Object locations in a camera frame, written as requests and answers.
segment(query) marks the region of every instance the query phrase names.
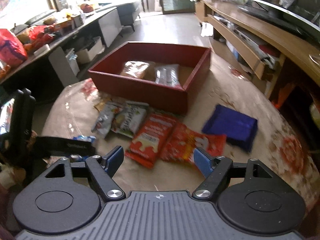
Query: television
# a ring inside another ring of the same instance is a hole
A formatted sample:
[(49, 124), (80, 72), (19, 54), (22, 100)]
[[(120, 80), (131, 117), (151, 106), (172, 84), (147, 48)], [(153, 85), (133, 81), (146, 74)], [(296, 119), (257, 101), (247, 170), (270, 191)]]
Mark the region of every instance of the television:
[(244, 12), (319, 46), (320, 0), (245, 0)]

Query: snack bag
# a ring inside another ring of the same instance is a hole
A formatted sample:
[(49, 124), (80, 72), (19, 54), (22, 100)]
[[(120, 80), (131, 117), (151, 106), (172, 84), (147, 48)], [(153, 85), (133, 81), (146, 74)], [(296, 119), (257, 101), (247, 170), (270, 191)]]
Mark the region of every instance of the snack bag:
[(99, 113), (99, 116), (92, 127), (92, 132), (97, 132), (103, 138), (106, 137), (111, 129), (112, 121), (116, 114), (122, 110), (119, 104), (113, 102), (107, 102), (103, 110)]
[(125, 77), (143, 79), (149, 66), (149, 63), (142, 61), (128, 61), (124, 64), (124, 69), (122, 70), (120, 75)]
[(0, 29), (0, 60), (15, 68), (27, 58), (23, 44), (18, 38), (7, 29)]
[(124, 109), (113, 120), (111, 130), (133, 138), (147, 116), (148, 107), (146, 103), (126, 101)]
[(212, 156), (220, 156), (223, 154), (226, 139), (226, 135), (200, 134), (178, 123), (161, 151), (160, 158), (164, 161), (179, 160), (193, 164), (193, 150), (196, 147), (203, 148)]
[(169, 87), (181, 87), (178, 79), (178, 67), (178, 64), (156, 67), (155, 82)]
[(177, 119), (173, 116), (151, 114), (132, 140), (125, 156), (151, 169), (176, 123)]

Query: food package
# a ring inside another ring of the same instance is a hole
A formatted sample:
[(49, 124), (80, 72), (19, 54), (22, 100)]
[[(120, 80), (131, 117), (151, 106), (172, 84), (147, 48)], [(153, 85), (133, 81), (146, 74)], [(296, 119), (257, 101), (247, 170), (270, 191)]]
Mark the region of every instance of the food package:
[(147, 116), (148, 107), (146, 103), (126, 101), (124, 109), (113, 120), (111, 130), (133, 138)]
[(3, 79), (9, 72), (11, 67), (0, 60), (0, 80)]
[(203, 148), (212, 156), (223, 155), (226, 135), (204, 135), (190, 130), (186, 125), (178, 123), (161, 151), (164, 161), (182, 161), (194, 163), (193, 150)]
[(114, 102), (107, 102), (103, 110), (92, 127), (92, 132), (97, 132), (102, 138), (105, 138), (111, 129), (112, 121), (116, 114), (122, 110), (121, 105)]
[(178, 67), (178, 64), (156, 67), (156, 83), (169, 87), (181, 87), (178, 79)]
[(128, 61), (124, 64), (124, 69), (122, 70), (120, 75), (125, 77), (143, 79), (149, 66), (149, 63), (142, 61)]
[(258, 120), (228, 107), (217, 105), (202, 128), (205, 134), (225, 134), (228, 143), (251, 152), (258, 131)]
[(36, 50), (40, 49), (42, 46), (44, 46), (46, 44), (50, 44), (55, 39), (55, 37), (56, 37), (56, 35), (54, 35), (54, 34), (46, 33), (41, 38), (33, 40), (31, 43), (32, 50), (36, 51)]
[(10, 67), (18, 67), (28, 58), (18, 38), (7, 29), (0, 29), (0, 60)]
[(151, 169), (176, 123), (177, 119), (173, 116), (151, 114), (132, 140), (125, 156)]
[(34, 41), (36, 39), (40, 39), (44, 36), (44, 29), (47, 28), (48, 25), (38, 25), (33, 26), (29, 29), (29, 39)]
[(100, 99), (100, 102), (94, 105), (93, 107), (101, 112), (108, 101), (111, 101), (110, 97)]

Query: cable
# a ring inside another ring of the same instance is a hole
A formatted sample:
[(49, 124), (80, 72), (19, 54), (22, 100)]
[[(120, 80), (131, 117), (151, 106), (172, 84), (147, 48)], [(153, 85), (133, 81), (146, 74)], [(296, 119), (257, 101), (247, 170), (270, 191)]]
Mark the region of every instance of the cable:
[(267, 9), (263, 8), (262, 5), (260, 5), (257, 1), (255, 1), (256, 4), (258, 4), (262, 9), (264, 9), (265, 11), (268, 11)]

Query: metal screw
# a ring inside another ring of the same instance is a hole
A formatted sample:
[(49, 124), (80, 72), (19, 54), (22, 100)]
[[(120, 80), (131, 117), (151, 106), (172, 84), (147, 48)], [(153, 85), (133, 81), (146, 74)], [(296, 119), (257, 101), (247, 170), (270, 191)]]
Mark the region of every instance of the metal screw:
[(195, 195), (197, 197), (200, 197), (200, 198), (206, 198), (206, 197), (209, 197), (211, 195), (210, 191), (209, 190), (206, 190), (206, 189), (199, 189), (195, 192)]
[(107, 196), (111, 198), (121, 197), (123, 192), (119, 189), (112, 189), (107, 192)]

